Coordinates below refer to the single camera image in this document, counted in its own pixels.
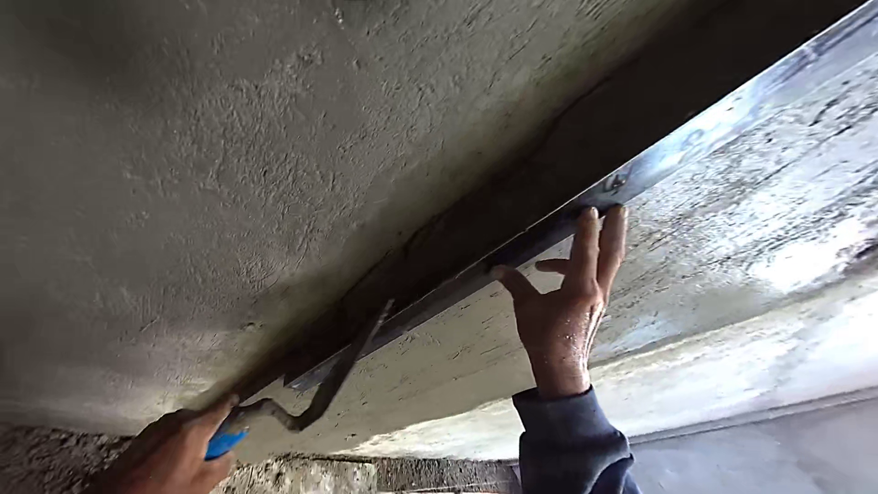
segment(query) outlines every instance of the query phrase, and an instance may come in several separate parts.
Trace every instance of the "wet plaster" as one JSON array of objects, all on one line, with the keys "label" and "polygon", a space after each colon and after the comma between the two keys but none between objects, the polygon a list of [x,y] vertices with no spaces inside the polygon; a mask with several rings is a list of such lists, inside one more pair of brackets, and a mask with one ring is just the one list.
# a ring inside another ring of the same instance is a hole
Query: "wet plaster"
[{"label": "wet plaster", "polygon": [[[630,204],[630,247],[594,379],[629,434],[878,385],[878,56],[780,109]],[[540,258],[564,255],[568,243]],[[554,275],[525,273],[542,289]],[[532,386],[496,284],[363,360],[327,416],[266,421],[245,458],[323,454],[497,459]],[[263,392],[293,409],[309,394]]]},{"label": "wet plaster", "polygon": [[203,403],[689,5],[4,0],[0,418]]}]

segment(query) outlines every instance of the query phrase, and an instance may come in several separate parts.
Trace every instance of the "concrete surface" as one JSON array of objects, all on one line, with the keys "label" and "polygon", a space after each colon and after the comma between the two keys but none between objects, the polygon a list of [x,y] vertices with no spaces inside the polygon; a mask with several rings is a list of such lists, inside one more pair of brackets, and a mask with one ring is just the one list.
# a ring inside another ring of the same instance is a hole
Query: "concrete surface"
[{"label": "concrete surface", "polygon": [[202,403],[692,4],[3,0],[0,418]]},{"label": "concrete surface", "polygon": [[[876,112],[872,57],[630,205],[628,261],[594,352],[595,385],[625,432],[878,385]],[[513,457],[521,426],[507,398],[532,385],[513,324],[488,287],[361,362],[313,428],[266,421],[241,456]],[[279,384],[264,394],[292,408],[309,397]]]},{"label": "concrete surface", "polygon": [[[633,446],[633,475],[643,492],[875,492],[876,413],[878,399],[871,399],[639,443]],[[105,467],[124,444],[98,434],[10,427],[0,431],[0,482],[9,494],[78,494],[89,475]],[[455,481],[484,477],[471,465],[454,461],[427,461],[425,475],[420,463],[276,457],[240,466],[214,492],[424,491],[430,485],[460,486]]]},{"label": "concrete surface", "polygon": [[866,494],[878,490],[878,400],[633,447],[643,492]]}]

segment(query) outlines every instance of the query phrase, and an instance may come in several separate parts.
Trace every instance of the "hand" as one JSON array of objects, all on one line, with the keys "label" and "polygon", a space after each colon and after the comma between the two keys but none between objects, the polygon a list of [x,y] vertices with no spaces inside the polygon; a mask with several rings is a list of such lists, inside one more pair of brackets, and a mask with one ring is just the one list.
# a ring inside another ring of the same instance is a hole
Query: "hand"
[{"label": "hand", "polygon": [[564,275],[561,288],[540,294],[523,274],[496,266],[492,276],[512,295],[518,336],[530,359],[536,388],[547,399],[585,393],[591,387],[588,354],[625,254],[628,213],[597,209],[579,217],[570,259],[546,259],[536,269]]},{"label": "hand", "polygon": [[207,494],[234,465],[229,452],[205,461],[207,441],[238,402],[236,396],[202,413],[179,410],[147,426],[89,492]]}]

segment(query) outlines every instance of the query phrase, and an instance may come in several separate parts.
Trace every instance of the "dark blue sleeve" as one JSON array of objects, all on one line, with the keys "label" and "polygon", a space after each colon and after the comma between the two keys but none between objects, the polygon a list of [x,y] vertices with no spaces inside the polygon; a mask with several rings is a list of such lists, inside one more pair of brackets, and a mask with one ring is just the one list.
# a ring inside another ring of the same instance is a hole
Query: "dark blue sleeve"
[{"label": "dark blue sleeve", "polygon": [[557,400],[528,389],[512,401],[524,424],[518,461],[525,494],[639,494],[628,440],[607,421],[594,389]]}]

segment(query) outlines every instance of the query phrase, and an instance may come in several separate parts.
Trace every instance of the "left hand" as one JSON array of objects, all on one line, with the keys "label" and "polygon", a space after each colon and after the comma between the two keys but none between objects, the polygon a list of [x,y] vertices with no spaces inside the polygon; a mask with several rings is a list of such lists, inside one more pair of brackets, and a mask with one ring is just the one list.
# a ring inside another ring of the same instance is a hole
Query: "left hand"
[{"label": "left hand", "polygon": [[89,492],[209,493],[229,475],[234,454],[205,461],[207,441],[237,403],[230,396],[202,413],[178,410],[148,425]]}]

